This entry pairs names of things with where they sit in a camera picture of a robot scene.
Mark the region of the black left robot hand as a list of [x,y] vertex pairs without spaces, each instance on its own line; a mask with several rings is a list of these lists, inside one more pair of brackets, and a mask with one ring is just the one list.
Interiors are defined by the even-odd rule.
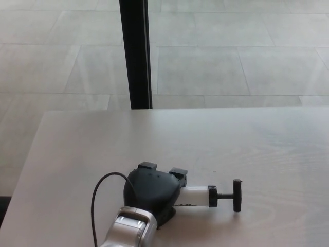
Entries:
[[142,162],[128,175],[124,185],[124,206],[150,212],[161,227],[176,213],[174,204],[180,190],[187,185],[187,170],[172,168],[169,172],[157,170],[157,164]]

